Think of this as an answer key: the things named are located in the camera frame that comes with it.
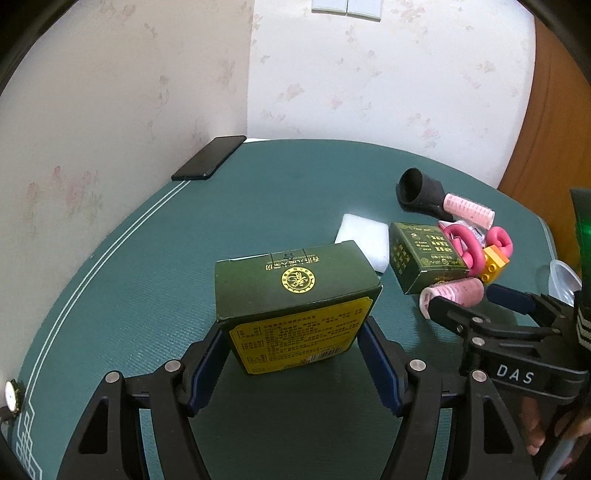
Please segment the yellow label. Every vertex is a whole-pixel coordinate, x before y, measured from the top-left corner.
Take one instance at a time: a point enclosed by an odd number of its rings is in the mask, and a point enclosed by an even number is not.
[[[314,274],[304,267],[288,268],[281,276],[281,283],[292,293],[306,293],[316,283]]]
[[[363,297],[285,317],[242,323],[230,331],[230,336],[250,374],[283,370],[347,350],[371,304],[369,297]]]

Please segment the finger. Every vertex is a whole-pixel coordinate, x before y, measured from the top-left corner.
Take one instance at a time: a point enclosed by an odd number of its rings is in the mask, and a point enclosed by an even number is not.
[[[571,452],[569,457],[564,461],[564,463],[560,467],[561,471],[559,473],[564,472],[564,469],[566,469],[572,463],[574,463],[575,461],[577,461],[579,459],[579,457],[581,456],[581,454],[583,453],[583,451],[587,447],[587,444],[589,443],[589,439],[591,439],[591,435],[585,435],[584,437],[581,437],[577,440],[577,442],[574,444],[573,451]]]
[[[521,413],[519,416],[527,432],[534,430],[541,422],[538,401],[534,398],[523,397],[521,399]]]
[[[570,411],[570,412],[567,412],[560,420],[558,420],[556,422],[556,426],[554,427],[554,435],[556,435],[557,437],[560,437],[560,435],[562,434],[562,431],[569,424],[570,420],[572,420],[573,416],[574,416],[574,412]]]
[[[521,414],[519,416],[524,425],[527,452],[530,455],[535,455],[546,440],[537,400],[524,397],[521,401]]]
[[[557,436],[567,426],[572,417],[573,413],[569,412],[556,423],[555,432],[558,432],[556,434]],[[564,438],[573,440],[589,434],[591,434],[591,410],[586,409],[578,415],[577,419],[564,434]]]

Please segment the plastic container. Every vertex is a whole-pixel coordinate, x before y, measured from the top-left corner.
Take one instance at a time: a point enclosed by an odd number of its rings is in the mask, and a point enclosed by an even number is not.
[[[574,306],[574,292],[582,287],[579,276],[566,263],[560,260],[550,262],[548,292],[552,297]]]

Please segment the orange toy block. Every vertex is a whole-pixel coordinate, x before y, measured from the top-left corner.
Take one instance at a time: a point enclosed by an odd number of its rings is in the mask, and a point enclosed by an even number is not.
[[[496,245],[486,247],[483,251],[486,264],[483,272],[478,278],[480,278],[485,285],[488,285],[489,283],[494,282],[501,274],[507,263],[509,263],[509,259],[503,255]]]

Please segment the watch face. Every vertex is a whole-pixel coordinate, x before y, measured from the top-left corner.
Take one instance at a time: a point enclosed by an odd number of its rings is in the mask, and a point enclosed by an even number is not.
[[[16,413],[18,403],[17,392],[15,391],[14,384],[12,382],[6,382],[6,385],[4,385],[4,397],[9,410],[13,413]]]

